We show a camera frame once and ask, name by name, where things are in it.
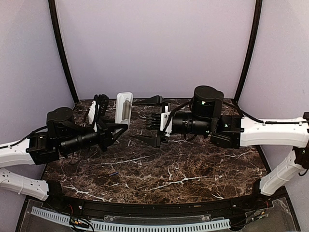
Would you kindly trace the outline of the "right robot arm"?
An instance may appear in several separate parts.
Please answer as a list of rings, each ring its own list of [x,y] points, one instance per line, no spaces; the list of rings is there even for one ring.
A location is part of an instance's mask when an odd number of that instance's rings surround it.
[[[170,110],[168,102],[154,96],[140,105],[159,105],[161,113],[146,118],[146,128],[157,135],[136,135],[152,147],[160,147],[173,134],[187,140],[191,135],[209,138],[210,143],[221,148],[249,147],[253,145],[289,145],[292,150],[269,174],[255,181],[253,194],[246,205],[256,210],[296,174],[304,176],[309,170],[309,114],[286,120],[257,119],[239,110],[240,115],[222,115],[224,94],[210,86],[197,86],[190,101]]]

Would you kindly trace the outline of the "battery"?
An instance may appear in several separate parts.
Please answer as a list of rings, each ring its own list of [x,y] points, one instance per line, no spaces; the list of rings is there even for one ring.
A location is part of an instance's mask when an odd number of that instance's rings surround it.
[[[128,120],[130,117],[131,111],[131,101],[129,98],[126,98],[122,103],[122,112],[121,112],[121,119]]]

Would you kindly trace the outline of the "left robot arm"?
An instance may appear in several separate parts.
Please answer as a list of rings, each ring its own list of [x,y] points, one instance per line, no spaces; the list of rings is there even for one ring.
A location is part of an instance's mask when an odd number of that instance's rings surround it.
[[[73,111],[61,107],[47,114],[46,126],[32,131],[23,139],[0,147],[0,186],[18,194],[49,203],[58,211],[68,207],[58,182],[31,179],[7,170],[15,165],[41,165],[67,157],[68,154],[99,146],[102,151],[129,128],[127,123],[114,123],[94,116],[88,127],[75,124]]]

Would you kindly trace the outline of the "white remote control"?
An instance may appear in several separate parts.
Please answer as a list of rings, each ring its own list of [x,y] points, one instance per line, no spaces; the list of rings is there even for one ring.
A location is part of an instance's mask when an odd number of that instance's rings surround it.
[[[115,123],[127,124],[130,126],[132,112],[133,94],[131,92],[122,92],[117,94]]]

